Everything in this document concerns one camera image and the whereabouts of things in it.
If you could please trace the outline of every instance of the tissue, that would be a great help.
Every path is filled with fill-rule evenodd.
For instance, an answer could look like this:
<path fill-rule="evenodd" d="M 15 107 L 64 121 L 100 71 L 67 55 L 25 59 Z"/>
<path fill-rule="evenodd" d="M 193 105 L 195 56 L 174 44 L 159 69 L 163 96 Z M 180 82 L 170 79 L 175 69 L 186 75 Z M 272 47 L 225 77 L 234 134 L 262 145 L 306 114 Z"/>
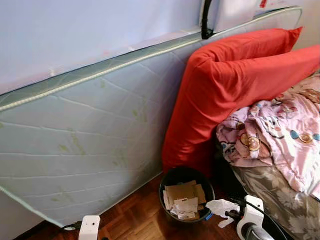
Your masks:
<path fill-rule="evenodd" d="M 233 202 L 224 200 L 224 199 L 209 201 L 206 203 L 205 206 L 208 209 L 210 209 L 213 214 L 219 215 L 220 217 L 226 219 L 226 220 L 221 221 L 218 224 L 218 226 L 222 229 L 234 221 L 233 218 L 225 215 L 226 211 L 227 212 L 230 212 L 231 210 L 236 210 L 237 212 L 240 211 L 240 206 L 238 206 L 237 204 L 235 204 Z"/>

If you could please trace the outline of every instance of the white mattress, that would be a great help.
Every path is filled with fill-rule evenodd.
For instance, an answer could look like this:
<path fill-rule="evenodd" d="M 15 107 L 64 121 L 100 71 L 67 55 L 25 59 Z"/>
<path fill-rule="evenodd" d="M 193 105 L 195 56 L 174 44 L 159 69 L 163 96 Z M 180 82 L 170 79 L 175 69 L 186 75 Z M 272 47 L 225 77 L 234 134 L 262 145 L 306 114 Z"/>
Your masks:
<path fill-rule="evenodd" d="M 62 227 L 100 214 L 161 172 L 161 146 L 188 57 L 227 36 L 293 29 L 268 13 L 202 41 L 178 38 L 0 96 L 0 189 Z"/>

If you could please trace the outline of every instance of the floral bedsheet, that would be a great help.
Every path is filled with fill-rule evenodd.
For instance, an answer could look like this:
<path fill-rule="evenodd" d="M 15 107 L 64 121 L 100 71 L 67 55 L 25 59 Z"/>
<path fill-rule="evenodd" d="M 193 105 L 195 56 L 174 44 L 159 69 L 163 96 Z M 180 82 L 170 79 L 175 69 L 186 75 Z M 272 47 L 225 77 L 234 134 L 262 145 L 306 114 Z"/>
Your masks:
<path fill-rule="evenodd" d="M 232 167 L 246 192 L 264 207 L 294 239 L 320 240 L 320 202 L 294 191 L 274 166 Z"/>

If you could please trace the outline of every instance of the parquet floor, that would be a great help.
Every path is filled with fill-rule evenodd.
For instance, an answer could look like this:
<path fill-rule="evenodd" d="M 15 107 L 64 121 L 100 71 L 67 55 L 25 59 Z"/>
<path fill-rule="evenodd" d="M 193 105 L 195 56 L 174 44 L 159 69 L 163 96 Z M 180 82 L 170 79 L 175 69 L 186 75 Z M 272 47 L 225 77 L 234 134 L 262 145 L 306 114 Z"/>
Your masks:
<path fill-rule="evenodd" d="M 104 212 L 100 217 L 98 239 L 109 240 L 238 240 L 236 225 L 221 229 L 221 217 L 214 215 L 208 221 L 176 225 L 162 209 L 158 187 L 162 175 L 154 178 L 138 191 Z M 225 195 L 213 184 L 215 198 Z M 25 240 L 77 240 L 79 230 L 61 230 L 48 225 Z"/>

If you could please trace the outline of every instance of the pillow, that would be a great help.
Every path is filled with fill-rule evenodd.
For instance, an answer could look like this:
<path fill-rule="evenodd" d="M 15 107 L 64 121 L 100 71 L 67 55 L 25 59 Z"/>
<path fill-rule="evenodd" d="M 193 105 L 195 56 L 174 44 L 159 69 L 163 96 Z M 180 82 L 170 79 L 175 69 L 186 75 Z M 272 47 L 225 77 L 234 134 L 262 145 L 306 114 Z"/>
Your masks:
<path fill-rule="evenodd" d="M 163 144 L 164 171 L 185 165 L 209 177 L 217 124 L 239 108 L 276 97 L 316 71 L 320 45 L 285 53 L 300 30 L 232 36 L 190 57 Z"/>

